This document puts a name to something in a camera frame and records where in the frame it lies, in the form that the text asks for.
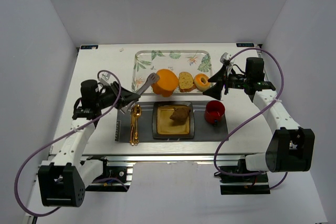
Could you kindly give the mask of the silver metal tongs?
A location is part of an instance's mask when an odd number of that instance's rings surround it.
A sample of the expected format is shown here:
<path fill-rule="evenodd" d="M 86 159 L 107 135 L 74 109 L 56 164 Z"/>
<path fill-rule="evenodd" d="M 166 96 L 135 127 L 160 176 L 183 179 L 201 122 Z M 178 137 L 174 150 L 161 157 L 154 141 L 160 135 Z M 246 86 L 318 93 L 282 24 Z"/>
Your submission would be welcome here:
<path fill-rule="evenodd" d="M 141 96 L 152 84 L 155 84 L 156 82 L 158 82 L 160 79 L 159 75 L 156 74 L 156 73 L 151 73 L 149 74 L 149 76 L 147 77 L 146 79 L 146 82 L 144 83 L 144 85 L 142 87 L 140 87 L 138 89 L 138 91 L 136 92 L 137 95 Z M 126 114 L 127 111 L 129 109 L 132 108 L 132 106 L 138 102 L 139 98 L 133 100 L 132 102 L 130 102 L 127 106 L 123 107 L 120 111 L 123 113 L 123 114 Z"/>

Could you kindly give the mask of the round orange cake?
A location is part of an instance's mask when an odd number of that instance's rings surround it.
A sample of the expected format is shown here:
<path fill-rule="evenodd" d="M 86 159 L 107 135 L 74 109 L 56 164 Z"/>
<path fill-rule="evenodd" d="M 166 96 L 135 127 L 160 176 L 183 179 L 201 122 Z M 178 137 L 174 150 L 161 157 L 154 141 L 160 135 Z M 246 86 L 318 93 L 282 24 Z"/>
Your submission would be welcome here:
<path fill-rule="evenodd" d="M 156 74 L 159 80 L 151 85 L 153 92 L 163 97 L 171 96 L 178 87 L 178 77 L 169 69 L 160 69 Z"/>

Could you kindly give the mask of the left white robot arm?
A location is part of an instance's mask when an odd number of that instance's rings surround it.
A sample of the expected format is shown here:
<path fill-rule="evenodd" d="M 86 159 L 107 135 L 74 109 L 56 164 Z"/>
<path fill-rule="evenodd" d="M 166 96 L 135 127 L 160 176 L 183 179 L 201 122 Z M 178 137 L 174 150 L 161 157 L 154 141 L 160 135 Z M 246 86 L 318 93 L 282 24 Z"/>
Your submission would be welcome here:
<path fill-rule="evenodd" d="M 102 110 L 121 109 L 140 95 L 121 87 L 117 82 L 99 90 L 96 80 L 81 83 L 81 97 L 75 103 L 70 132 L 59 153 L 49 165 L 38 170 L 41 201 L 47 207 L 79 207 L 86 188 L 103 173 L 100 160 L 82 162 L 82 154 L 94 133 Z"/>

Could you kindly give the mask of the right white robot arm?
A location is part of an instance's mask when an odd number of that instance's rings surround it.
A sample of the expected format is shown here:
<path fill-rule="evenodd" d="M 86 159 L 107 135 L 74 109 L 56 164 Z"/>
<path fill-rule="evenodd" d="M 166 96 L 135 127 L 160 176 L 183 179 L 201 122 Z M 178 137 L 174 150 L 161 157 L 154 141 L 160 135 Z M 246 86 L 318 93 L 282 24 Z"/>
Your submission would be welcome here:
<path fill-rule="evenodd" d="M 265 80 L 264 61 L 258 57 L 246 59 L 245 72 L 236 74 L 227 54 L 221 56 L 221 69 L 209 78 L 214 85 L 204 95 L 215 99 L 227 94 L 230 88 L 243 89 L 261 111 L 272 139 L 264 153 L 243 158 L 243 171 L 235 176 L 252 176 L 263 172 L 306 172 L 311 167 L 315 135 L 302 128 L 287 112 L 277 97 L 275 86 Z"/>

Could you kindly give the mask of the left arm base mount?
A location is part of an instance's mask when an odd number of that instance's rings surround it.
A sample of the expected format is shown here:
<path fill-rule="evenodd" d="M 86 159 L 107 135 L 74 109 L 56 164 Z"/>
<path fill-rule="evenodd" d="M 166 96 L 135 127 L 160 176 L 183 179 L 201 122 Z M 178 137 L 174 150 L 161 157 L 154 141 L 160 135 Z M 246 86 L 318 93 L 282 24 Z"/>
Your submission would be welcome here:
<path fill-rule="evenodd" d="M 126 192 L 132 180 L 134 162 L 121 156 L 89 156 L 85 161 L 99 161 L 102 173 L 86 188 L 86 192 Z"/>

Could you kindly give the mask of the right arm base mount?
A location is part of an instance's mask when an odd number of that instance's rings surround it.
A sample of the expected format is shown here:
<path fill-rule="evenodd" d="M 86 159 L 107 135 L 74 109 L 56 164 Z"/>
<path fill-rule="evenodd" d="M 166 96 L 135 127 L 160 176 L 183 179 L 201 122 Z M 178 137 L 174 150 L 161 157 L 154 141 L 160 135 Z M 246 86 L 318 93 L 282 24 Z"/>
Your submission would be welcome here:
<path fill-rule="evenodd" d="M 239 159 L 235 165 L 220 166 L 227 173 L 251 174 L 246 168 L 244 159 Z M 221 195 L 266 195 L 270 194 L 268 176 L 228 176 L 215 172 L 214 177 L 219 178 Z"/>

